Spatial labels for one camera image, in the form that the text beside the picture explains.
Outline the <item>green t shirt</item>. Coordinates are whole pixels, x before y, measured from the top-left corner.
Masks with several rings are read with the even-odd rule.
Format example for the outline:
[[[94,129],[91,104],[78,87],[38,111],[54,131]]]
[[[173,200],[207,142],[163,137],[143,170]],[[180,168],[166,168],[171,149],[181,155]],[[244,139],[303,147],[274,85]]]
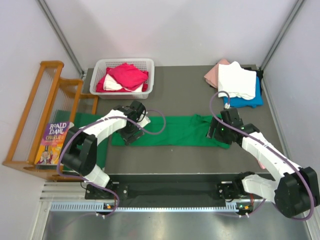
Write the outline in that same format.
[[[167,116],[162,133],[157,135],[145,133],[130,145],[132,147],[182,146],[229,149],[229,144],[207,138],[211,120],[210,115]]]

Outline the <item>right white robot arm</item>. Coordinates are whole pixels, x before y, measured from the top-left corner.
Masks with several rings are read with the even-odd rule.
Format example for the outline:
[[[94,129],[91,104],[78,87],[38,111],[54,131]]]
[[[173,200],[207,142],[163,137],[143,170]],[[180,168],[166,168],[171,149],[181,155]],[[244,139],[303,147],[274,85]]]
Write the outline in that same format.
[[[254,194],[272,202],[287,218],[309,212],[309,219],[320,204],[316,171],[301,167],[277,150],[253,124],[244,124],[234,107],[213,115],[207,133],[209,139],[224,144],[238,144],[262,164],[272,176],[263,178],[254,172],[240,173],[233,181],[233,192],[239,198]]]

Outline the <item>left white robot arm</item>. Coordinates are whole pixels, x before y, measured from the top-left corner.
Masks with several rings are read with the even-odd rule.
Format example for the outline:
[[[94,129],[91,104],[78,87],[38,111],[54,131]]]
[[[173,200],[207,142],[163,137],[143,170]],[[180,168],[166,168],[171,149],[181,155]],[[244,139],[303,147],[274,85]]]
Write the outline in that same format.
[[[109,198],[114,191],[110,177],[97,165],[98,146],[118,133],[126,146],[143,136],[142,127],[150,123],[146,107],[134,100],[129,106],[118,105],[106,116],[85,127],[68,130],[59,156],[60,162],[86,181],[97,185],[96,192]]]

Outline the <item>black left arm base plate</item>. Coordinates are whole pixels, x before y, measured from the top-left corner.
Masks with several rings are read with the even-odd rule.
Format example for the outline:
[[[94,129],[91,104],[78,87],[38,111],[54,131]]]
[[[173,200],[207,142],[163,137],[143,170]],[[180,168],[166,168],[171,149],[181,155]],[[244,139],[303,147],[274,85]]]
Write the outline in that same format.
[[[127,199],[129,194],[129,185],[124,183],[109,183],[106,186],[107,189],[110,189],[114,193],[116,193],[119,196],[120,200]],[[106,190],[102,190],[100,188],[96,188],[95,186],[92,186],[91,184],[88,184],[86,187],[84,198],[86,200],[117,200],[117,197]]]

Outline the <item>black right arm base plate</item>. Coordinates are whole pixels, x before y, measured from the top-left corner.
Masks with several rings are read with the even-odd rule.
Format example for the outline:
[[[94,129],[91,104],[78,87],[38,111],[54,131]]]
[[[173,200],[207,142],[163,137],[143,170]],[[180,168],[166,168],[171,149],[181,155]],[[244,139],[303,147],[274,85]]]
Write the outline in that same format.
[[[244,190],[241,183],[221,182],[216,185],[217,193],[224,200],[235,200],[246,198],[250,194]]]

